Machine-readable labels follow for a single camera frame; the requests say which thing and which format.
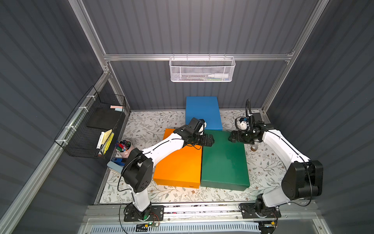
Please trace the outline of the floral table mat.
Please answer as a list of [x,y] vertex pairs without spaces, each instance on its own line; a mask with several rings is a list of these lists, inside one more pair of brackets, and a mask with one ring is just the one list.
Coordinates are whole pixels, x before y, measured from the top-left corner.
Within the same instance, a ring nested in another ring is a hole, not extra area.
[[[182,110],[134,111],[130,114],[122,138],[133,141],[140,149],[148,148],[163,139],[166,129],[180,127],[185,124],[185,120],[185,111]],[[244,191],[172,187],[152,182],[148,188],[151,202],[252,201],[257,195],[279,186],[286,169],[275,152],[265,143],[259,143],[255,152],[251,151],[249,145],[245,145],[244,149],[250,182],[249,188]],[[132,201],[131,193],[126,190],[127,186],[124,180],[119,178],[119,173],[109,170],[102,185],[98,204],[121,204]]]

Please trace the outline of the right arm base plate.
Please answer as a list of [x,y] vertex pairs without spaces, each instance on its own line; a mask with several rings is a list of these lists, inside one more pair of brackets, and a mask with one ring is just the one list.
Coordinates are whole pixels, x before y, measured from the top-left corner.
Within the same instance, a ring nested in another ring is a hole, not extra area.
[[281,213],[277,207],[266,207],[261,203],[248,202],[240,203],[238,206],[244,219],[248,218],[280,218]]

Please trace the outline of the small tape roll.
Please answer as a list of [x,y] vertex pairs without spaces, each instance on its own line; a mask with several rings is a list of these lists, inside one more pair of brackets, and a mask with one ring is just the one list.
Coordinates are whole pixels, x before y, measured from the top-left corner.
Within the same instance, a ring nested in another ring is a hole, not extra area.
[[256,144],[251,145],[250,150],[253,152],[256,152],[258,150],[258,145]]

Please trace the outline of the yellow sticky notepad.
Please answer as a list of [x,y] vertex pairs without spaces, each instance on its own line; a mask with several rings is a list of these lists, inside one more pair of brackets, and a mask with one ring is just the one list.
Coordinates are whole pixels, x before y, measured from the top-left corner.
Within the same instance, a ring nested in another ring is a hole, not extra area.
[[102,140],[102,142],[101,142],[101,145],[103,145],[106,141],[107,141],[107,139],[109,138],[109,136],[111,135],[111,133],[112,133],[112,129],[110,129],[110,130],[108,130],[108,131],[106,131],[105,133],[104,133],[104,137],[103,137],[103,140]]

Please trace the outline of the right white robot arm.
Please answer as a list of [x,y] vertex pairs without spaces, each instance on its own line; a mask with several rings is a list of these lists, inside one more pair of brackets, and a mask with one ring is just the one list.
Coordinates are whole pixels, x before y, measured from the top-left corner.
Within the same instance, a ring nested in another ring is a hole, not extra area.
[[257,197],[257,212],[298,199],[311,200],[322,194],[323,165],[318,160],[311,160],[302,154],[272,125],[262,121],[255,122],[244,130],[232,131],[228,140],[247,144],[264,142],[271,147],[286,168],[281,185]]

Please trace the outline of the pink pen cup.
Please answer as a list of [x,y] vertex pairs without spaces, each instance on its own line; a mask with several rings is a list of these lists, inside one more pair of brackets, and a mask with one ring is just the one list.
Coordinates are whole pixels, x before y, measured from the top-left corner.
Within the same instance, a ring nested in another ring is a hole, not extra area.
[[127,159],[133,149],[134,146],[130,140],[117,141],[115,144],[116,158]]

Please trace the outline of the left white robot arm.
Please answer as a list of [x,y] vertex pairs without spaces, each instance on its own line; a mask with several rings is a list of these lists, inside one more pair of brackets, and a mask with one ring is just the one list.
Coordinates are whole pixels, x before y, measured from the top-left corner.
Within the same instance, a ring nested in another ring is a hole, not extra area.
[[206,122],[203,119],[192,118],[189,124],[173,131],[166,139],[147,149],[134,148],[121,176],[130,187],[133,206],[139,212],[151,207],[147,188],[153,178],[153,168],[164,158],[186,146],[211,147],[214,144],[213,135],[204,133]]

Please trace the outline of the blue stapler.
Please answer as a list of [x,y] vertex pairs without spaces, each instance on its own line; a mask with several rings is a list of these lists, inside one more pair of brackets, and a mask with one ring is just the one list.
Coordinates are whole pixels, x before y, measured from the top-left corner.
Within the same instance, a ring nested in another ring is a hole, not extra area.
[[127,163],[127,158],[113,158],[111,161],[123,167]]

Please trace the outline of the pink blue sticky notes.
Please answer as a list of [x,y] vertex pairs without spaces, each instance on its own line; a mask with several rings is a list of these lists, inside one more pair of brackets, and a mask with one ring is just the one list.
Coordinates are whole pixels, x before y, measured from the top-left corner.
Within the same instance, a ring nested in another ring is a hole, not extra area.
[[123,106],[114,106],[114,105],[111,105],[110,106],[111,109],[114,109],[115,111],[117,112],[123,112]]

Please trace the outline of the white marker in basket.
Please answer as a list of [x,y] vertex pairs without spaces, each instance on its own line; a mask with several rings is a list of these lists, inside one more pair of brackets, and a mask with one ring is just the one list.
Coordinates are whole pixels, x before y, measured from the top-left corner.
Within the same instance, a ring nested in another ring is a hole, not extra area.
[[216,80],[227,80],[227,79],[229,79],[229,74],[219,74],[219,73],[209,74],[208,78],[209,79],[216,79]]

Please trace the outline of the aluminium rail at front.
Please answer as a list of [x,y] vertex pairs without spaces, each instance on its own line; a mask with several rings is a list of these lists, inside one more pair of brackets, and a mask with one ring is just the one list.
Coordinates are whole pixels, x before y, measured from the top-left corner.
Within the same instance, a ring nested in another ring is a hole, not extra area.
[[[312,201],[299,200],[278,207],[281,217],[279,219],[313,219],[321,216],[317,204]],[[236,221],[243,216],[251,220],[258,219],[255,214],[254,201],[231,202],[196,202],[196,203],[161,203],[163,212],[156,218],[162,223],[176,221]],[[117,204],[88,206],[83,222],[113,223],[118,224],[119,218],[123,218],[125,206],[120,208]]]

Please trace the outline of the blue shoebox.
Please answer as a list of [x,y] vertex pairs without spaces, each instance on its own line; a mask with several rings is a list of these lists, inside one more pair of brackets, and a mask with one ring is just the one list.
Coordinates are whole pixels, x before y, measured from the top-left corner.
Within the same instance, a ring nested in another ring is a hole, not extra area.
[[203,119],[208,130],[223,130],[217,97],[186,97],[186,124],[192,118]]

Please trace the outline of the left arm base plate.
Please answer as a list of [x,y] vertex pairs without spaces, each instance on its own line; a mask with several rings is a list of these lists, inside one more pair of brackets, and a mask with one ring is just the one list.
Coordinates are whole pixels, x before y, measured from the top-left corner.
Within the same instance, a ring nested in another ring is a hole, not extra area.
[[125,222],[136,221],[163,221],[164,209],[162,205],[149,205],[144,211],[139,211],[133,204],[126,206],[124,210]]

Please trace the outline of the orange shoebox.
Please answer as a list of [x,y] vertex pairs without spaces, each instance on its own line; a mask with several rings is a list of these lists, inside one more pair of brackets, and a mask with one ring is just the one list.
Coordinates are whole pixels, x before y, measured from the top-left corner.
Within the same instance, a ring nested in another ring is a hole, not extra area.
[[156,165],[153,180],[157,185],[198,189],[201,166],[202,148],[185,146]]

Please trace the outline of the green shoebox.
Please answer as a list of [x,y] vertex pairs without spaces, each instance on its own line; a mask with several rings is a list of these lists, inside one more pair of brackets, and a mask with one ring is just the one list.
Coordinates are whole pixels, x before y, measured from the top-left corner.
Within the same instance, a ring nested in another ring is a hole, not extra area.
[[213,135],[214,143],[202,151],[201,186],[234,191],[249,188],[244,144],[229,141],[227,131],[205,132]]

